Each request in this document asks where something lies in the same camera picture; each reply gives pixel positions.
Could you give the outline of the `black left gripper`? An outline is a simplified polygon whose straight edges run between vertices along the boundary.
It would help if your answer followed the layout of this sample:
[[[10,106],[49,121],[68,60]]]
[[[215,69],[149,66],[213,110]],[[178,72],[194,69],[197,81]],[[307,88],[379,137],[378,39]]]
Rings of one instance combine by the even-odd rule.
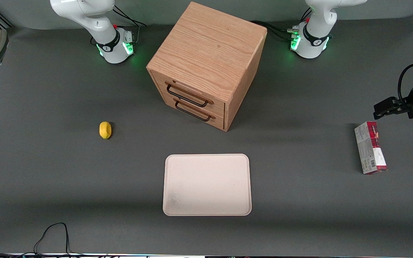
[[[413,88],[407,97],[404,98],[408,119],[413,119]],[[396,97],[389,97],[374,105],[374,119],[379,120],[388,115],[399,115],[403,113],[400,109],[401,101]]]

